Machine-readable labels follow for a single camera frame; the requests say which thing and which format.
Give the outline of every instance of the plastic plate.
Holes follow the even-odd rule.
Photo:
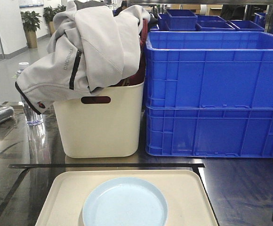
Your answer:
[[[115,178],[87,197],[82,218],[85,226],[164,226],[168,214],[161,191],[139,178]]]

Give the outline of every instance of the potted plant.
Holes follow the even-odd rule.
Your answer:
[[[60,13],[60,12],[63,12],[66,10],[66,6],[62,6],[62,5],[59,5],[57,6],[57,8],[55,8],[57,13]]]
[[[25,37],[27,39],[28,48],[37,48],[36,30],[40,29],[39,13],[35,11],[20,12],[24,27]]]
[[[43,17],[48,25],[51,36],[55,32],[53,18],[57,12],[57,8],[52,8],[51,6],[43,8]]]

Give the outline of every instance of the gray jacket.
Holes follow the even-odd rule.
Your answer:
[[[17,90],[38,114],[54,101],[98,95],[137,72],[143,19],[150,15],[138,5],[113,17],[102,2],[68,2],[54,17],[49,54],[22,72]]]

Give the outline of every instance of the crate handle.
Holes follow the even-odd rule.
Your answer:
[[[108,104],[110,103],[111,98],[107,96],[99,96],[99,97],[82,97],[81,103],[85,105],[89,104]]]
[[[247,105],[236,105],[235,107],[250,108],[250,107],[249,107],[249,106],[247,106]]]
[[[215,106],[215,105],[202,105],[201,106],[202,108],[222,108],[222,107],[227,107],[227,105],[222,105],[222,107],[219,107],[219,106]],[[242,108],[250,108],[249,106],[247,105],[235,105],[235,107],[242,107]]]

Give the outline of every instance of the black edge strip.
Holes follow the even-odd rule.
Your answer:
[[[9,168],[57,168],[57,167],[202,167],[203,163],[70,163],[70,164],[10,164]]]
[[[7,196],[5,197],[4,201],[1,203],[0,205],[0,217],[2,215],[2,213],[4,212],[5,208],[7,207],[7,205],[9,204],[13,194],[15,193],[15,191],[18,189],[19,185],[21,184],[21,182],[23,181],[24,177],[27,175],[27,173],[29,172],[29,168],[23,170],[20,175],[18,176],[17,180],[15,181],[15,183],[13,184],[13,186],[11,187],[10,191],[8,192]]]
[[[74,90],[74,81],[75,77],[78,71],[79,63],[80,63],[80,58],[81,58],[81,52],[77,50],[76,53],[76,58],[74,62],[74,67],[72,68],[72,74],[71,74],[71,79],[70,79],[70,89]]]
[[[214,217],[215,217],[215,219],[216,219],[217,225],[220,226],[220,224],[219,224],[219,222],[218,222],[218,219],[217,219],[217,216],[216,216],[216,213],[215,213],[214,208],[213,208],[213,206],[212,206],[211,200],[210,200],[210,198],[209,198],[208,192],[207,192],[207,190],[206,190],[206,187],[205,187],[204,184],[203,184],[203,181],[202,181],[202,178],[201,178],[201,174],[200,174],[200,172],[199,172],[199,169],[198,169],[197,167],[194,167],[194,168],[192,168],[192,170],[193,170],[193,172],[196,173],[196,174],[199,176],[199,178],[201,179],[202,187],[203,187],[204,192],[206,193],[206,196],[207,196],[207,198],[208,198],[208,201],[209,201],[210,207],[211,207],[211,209],[212,209],[212,212],[213,212],[213,214],[214,214]]]
[[[33,111],[35,111],[37,114],[41,114],[40,111],[38,111],[29,101],[29,99],[25,96],[25,94],[22,92],[22,90],[19,88],[17,82],[15,82],[15,88],[17,89],[17,91],[24,97],[24,99],[26,100],[26,102],[28,103],[28,105],[30,106],[30,108],[32,108]]]

